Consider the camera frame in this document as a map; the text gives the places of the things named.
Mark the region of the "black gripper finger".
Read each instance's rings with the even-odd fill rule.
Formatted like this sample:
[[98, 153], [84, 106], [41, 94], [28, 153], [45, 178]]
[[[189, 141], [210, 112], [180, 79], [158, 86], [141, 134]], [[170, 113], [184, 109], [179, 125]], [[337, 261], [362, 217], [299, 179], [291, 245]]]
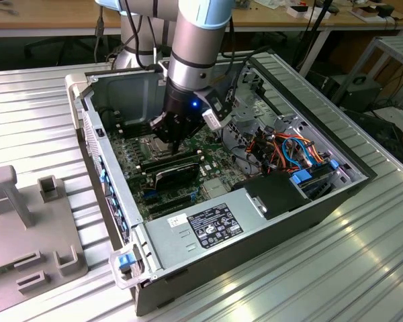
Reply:
[[154, 117], [149, 122], [153, 133], [164, 143], [168, 144], [172, 154], [176, 154], [179, 149], [179, 118], [172, 112], [162, 112], [158, 117]]
[[192, 138], [205, 124], [203, 117], [186, 117], [181, 122], [179, 140], [183, 141], [187, 138]]

